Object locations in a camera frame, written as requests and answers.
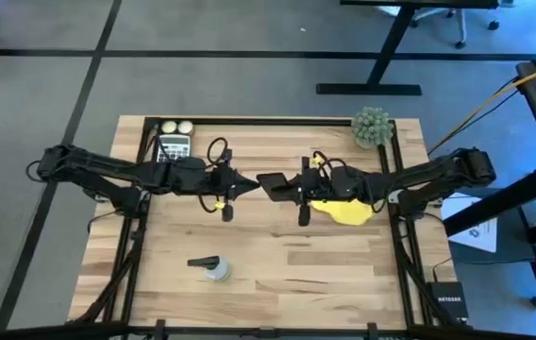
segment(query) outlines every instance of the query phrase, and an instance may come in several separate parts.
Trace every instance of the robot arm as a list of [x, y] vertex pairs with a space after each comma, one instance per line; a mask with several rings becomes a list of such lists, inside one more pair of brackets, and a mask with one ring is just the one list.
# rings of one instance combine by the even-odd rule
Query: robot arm
[[[255, 181], [230, 168], [231, 154], [231, 150], [225, 150], [223, 158], [209, 166], [195, 157], [134, 163], [73, 145], [56, 145], [45, 150], [37, 174], [41, 181], [72, 182], [82, 187], [88, 196], [107, 198], [116, 211], [128, 217], [140, 215], [140, 203], [148, 194], [222, 196], [226, 204], [223, 220], [229, 221], [233, 212], [228, 201], [259, 187]], [[134, 186], [121, 187], [105, 178], [129, 181]]]
[[[416, 219], [422, 217], [429, 201], [448, 197], [461, 187], [486, 186], [496, 178], [488, 155], [477, 149], [459, 149], [391, 174], [363, 172], [340, 159], [329, 160], [320, 152], [315, 152], [316, 156], [320, 157], [318, 167], [310, 167], [310, 159], [304, 157], [302, 173], [292, 179], [287, 180], [282, 173], [257, 176], [273, 201], [300, 205], [300, 226], [310, 221], [310, 200], [357, 199], [373, 207], [379, 200], [388, 199], [399, 205], [402, 217]], [[425, 183], [419, 189], [410, 189]]]

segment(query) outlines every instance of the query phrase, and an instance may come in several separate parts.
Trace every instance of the office chair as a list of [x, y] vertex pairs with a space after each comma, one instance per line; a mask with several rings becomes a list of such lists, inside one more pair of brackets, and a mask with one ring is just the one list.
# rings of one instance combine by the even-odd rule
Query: office chair
[[[410, 26], [417, 27], [419, 26], [420, 19], [428, 17], [432, 14], [440, 13], [441, 11], [444, 11], [444, 10], [448, 10], [448, 13], [446, 14], [446, 18], [452, 18], [453, 16], [457, 15], [457, 25], [459, 27], [460, 40], [457, 43], [455, 43], [455, 47], [457, 49], [462, 49], [463, 47], [465, 47], [465, 41], [467, 40], [467, 29], [465, 25], [465, 10], [462, 8], [461, 9], [428, 8], [425, 10], [421, 10], [412, 17]], [[490, 30], [496, 30], [498, 29], [498, 27], [499, 27], [499, 22], [496, 19], [493, 19], [488, 24], [488, 29]]]

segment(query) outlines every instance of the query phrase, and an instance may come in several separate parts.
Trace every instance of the table leg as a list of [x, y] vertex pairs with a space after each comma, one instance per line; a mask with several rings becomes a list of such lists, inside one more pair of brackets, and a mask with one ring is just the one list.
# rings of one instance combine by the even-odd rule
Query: table leg
[[410, 20], [417, 8], [411, 5], [403, 5], [394, 19], [388, 38], [386, 39], [371, 75], [365, 84], [326, 84], [316, 85], [317, 94], [390, 94], [390, 95], [421, 95], [419, 85], [406, 84], [379, 84], [385, 70], [388, 68], [394, 52], [404, 33], [409, 28]]
[[468, 230], [536, 198], [536, 171], [444, 220], [447, 236]]

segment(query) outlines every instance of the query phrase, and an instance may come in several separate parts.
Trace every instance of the calculator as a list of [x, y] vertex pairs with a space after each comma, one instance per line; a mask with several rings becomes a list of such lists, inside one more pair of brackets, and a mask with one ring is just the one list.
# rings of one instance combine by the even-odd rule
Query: calculator
[[191, 156], [191, 137], [179, 134], [163, 134], [159, 136], [159, 140], [167, 155], [158, 146], [157, 162], [173, 161]]

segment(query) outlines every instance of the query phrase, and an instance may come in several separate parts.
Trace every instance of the white label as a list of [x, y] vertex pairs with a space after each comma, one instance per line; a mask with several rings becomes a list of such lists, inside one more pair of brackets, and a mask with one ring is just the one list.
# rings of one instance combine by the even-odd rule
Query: white label
[[[480, 201], [480, 198], [459, 193], [446, 198], [442, 206], [442, 217], [446, 218]], [[488, 252], [496, 252], [496, 217], [473, 226], [470, 229], [452, 235], [448, 238], [452, 242], [474, 247]]]

